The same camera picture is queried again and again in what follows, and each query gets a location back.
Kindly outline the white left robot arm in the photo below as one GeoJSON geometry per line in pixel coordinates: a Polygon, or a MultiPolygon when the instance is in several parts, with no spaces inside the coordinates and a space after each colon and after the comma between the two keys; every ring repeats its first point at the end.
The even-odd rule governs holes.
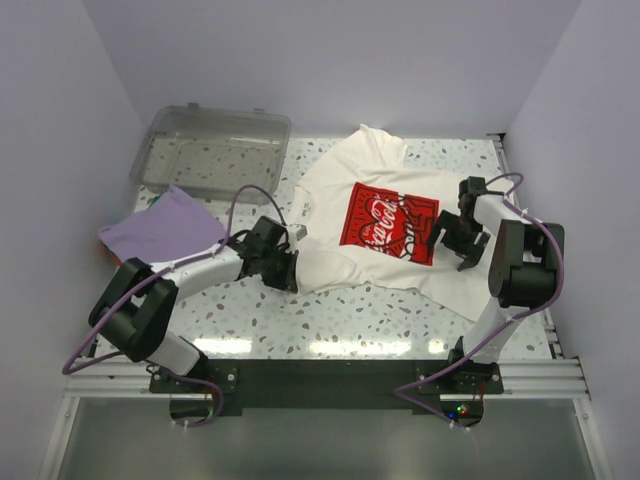
{"type": "Polygon", "coordinates": [[[295,243],[306,235],[303,225],[262,216],[252,229],[191,256],[156,264],[127,260],[94,306],[89,325],[133,362],[209,380],[208,357],[170,331],[175,305],[208,288],[254,276],[272,289],[296,293],[295,243]]]}

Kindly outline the white Coca-Cola t-shirt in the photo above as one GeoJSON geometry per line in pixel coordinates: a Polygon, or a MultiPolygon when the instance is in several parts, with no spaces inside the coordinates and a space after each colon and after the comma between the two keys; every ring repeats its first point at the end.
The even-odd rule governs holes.
{"type": "Polygon", "coordinates": [[[456,212],[464,175],[407,168],[407,143],[366,125],[321,156],[294,187],[288,223],[302,225],[300,294],[371,283],[415,289],[475,321],[490,294],[488,246],[461,271],[451,250],[427,239],[438,215],[456,212]]]}

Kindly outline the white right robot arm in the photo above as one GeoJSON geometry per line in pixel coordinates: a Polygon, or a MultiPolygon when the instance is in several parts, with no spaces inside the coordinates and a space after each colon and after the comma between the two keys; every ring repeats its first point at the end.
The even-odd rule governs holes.
{"type": "Polygon", "coordinates": [[[430,253],[443,246],[456,254],[462,272],[478,266],[489,241],[495,241],[489,300],[456,344],[465,362],[497,362],[520,322],[555,303],[564,286],[564,227],[529,215],[509,200],[510,194],[491,190],[482,177],[462,180],[459,212],[442,211],[426,242],[430,253]]]}

